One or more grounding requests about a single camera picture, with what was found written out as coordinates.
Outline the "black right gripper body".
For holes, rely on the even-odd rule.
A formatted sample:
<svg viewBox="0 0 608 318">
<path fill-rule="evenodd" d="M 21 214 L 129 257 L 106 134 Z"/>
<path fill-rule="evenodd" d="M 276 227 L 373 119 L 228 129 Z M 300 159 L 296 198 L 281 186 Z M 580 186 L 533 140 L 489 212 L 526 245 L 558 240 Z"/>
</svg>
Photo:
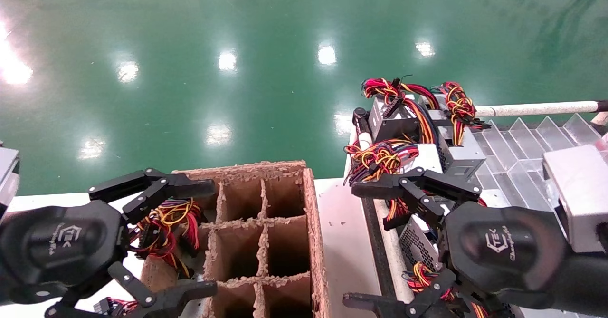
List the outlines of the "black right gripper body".
<svg viewBox="0 0 608 318">
<path fill-rule="evenodd" d="M 466 202 L 444 220 L 444 262 L 470 296 L 509 304 L 552 304 L 571 247 L 551 212 Z"/>
</svg>

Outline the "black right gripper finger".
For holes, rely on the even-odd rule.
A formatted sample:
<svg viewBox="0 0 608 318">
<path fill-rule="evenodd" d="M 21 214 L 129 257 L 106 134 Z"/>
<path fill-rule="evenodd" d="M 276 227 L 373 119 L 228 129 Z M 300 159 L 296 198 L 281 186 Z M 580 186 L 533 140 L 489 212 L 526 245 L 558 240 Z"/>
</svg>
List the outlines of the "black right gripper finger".
<svg viewBox="0 0 608 318">
<path fill-rule="evenodd" d="M 448 310 L 452 318 L 515 317 L 502 305 L 493 311 L 474 299 L 466 298 L 462 291 L 456 289 L 456 275 L 451 270 L 440 271 L 410 303 L 386 296 L 347 292 L 343 295 L 343 305 L 373 312 L 378 318 L 440 318 L 439 308 Z"/>
<path fill-rule="evenodd" d="M 406 173 L 383 173 L 378 180 L 354 182 L 353 195 L 389 202 L 389 212 L 382 219 L 384 229 L 406 225 L 417 215 L 428 227 L 440 229 L 447 215 L 435 197 L 452 201 L 458 208 L 466 202 L 482 204 L 481 190 L 456 176 L 430 169 L 413 168 Z"/>
</svg>

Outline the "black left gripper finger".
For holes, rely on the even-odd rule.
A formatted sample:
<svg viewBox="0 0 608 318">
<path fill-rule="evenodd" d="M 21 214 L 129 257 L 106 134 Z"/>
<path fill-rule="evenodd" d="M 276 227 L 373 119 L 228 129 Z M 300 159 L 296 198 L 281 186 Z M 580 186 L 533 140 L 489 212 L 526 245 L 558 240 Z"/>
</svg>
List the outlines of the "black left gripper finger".
<svg viewBox="0 0 608 318">
<path fill-rule="evenodd" d="M 167 199 L 209 197 L 216 192 L 212 179 L 191 180 L 184 173 L 163 173 L 146 168 L 89 188 L 89 199 L 113 202 L 140 193 L 123 206 L 127 223 L 138 223 Z"/>
<path fill-rule="evenodd" d="M 178 318 L 192 300 L 200 300 L 217 294 L 215 281 L 191 282 L 152 293 L 121 262 L 114 262 L 108 274 L 137 301 L 137 306 L 126 318 Z M 106 318 L 97 312 L 82 311 L 75 305 L 80 295 L 73 289 L 45 312 L 46 318 Z"/>
</svg>

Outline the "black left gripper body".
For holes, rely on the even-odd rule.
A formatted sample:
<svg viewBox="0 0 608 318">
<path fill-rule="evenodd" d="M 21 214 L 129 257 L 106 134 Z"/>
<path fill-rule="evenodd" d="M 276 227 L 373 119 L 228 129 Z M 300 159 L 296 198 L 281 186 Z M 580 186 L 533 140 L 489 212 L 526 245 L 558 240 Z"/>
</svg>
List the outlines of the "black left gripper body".
<svg viewBox="0 0 608 318">
<path fill-rule="evenodd" d="M 1 221 L 1 304 L 36 304 L 72 291 L 88 298 L 126 257 L 121 212 L 104 201 L 9 212 Z"/>
</svg>

